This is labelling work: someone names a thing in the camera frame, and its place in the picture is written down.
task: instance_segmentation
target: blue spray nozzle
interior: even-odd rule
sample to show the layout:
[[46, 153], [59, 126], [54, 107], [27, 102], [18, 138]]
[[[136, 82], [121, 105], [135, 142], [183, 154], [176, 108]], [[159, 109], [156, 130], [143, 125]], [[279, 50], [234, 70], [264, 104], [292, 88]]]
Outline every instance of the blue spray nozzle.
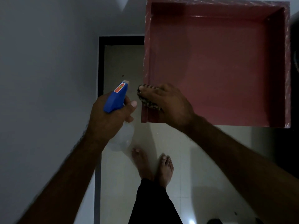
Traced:
[[108, 97], [104, 106], [104, 111], [110, 113], [117, 109], [121, 109], [125, 101], [127, 90], [128, 83], [121, 82], [119, 86]]

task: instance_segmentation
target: light patch on wall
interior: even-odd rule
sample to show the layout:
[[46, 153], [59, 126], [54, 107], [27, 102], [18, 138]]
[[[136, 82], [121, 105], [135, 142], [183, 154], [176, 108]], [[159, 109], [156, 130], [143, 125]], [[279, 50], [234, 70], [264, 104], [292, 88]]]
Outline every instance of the light patch on wall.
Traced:
[[116, 0], [119, 10], [122, 12], [128, 2], [128, 0]]

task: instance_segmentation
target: hand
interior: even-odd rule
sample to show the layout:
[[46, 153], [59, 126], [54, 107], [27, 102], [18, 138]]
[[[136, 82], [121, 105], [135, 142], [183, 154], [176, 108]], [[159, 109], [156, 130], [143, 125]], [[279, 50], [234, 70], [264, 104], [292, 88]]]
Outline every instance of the hand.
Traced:
[[140, 95], [159, 105], [163, 111], [160, 119], [168, 125], [185, 132], [195, 116], [192, 105], [178, 88], [171, 84], [161, 84], [159, 89], [140, 86]]
[[113, 138], [123, 125], [123, 122], [132, 122], [134, 119], [130, 115], [137, 107], [136, 101], [130, 101], [126, 96], [121, 109], [111, 113], [104, 112], [104, 105], [110, 93], [104, 94], [96, 100], [92, 106], [89, 124], [86, 130], [86, 137], [92, 140], [108, 143]]

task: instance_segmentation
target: person's left arm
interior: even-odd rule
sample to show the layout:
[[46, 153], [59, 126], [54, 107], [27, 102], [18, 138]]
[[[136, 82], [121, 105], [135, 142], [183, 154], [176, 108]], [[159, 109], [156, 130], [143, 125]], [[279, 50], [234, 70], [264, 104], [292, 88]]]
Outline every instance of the person's left arm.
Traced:
[[18, 224], [74, 222], [100, 154], [123, 122], [133, 121], [130, 115], [137, 102], [130, 102], [126, 97], [122, 109], [108, 114], [103, 111], [108, 96], [105, 94], [96, 100], [84, 137]]

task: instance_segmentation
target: foot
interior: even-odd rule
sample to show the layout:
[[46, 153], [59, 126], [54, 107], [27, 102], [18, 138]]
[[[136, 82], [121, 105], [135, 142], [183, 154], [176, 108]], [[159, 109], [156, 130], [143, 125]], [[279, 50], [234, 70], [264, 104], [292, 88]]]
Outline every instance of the foot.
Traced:
[[139, 176], [141, 179], [147, 178], [151, 181], [154, 180], [154, 175], [150, 170], [149, 162], [147, 159], [147, 154], [140, 148], [133, 148], [132, 158], [138, 169]]
[[170, 183], [173, 170], [174, 168], [170, 156], [166, 156], [165, 154], [162, 154], [160, 158], [158, 172], [155, 178], [156, 182], [160, 186], [166, 188], [168, 183]]

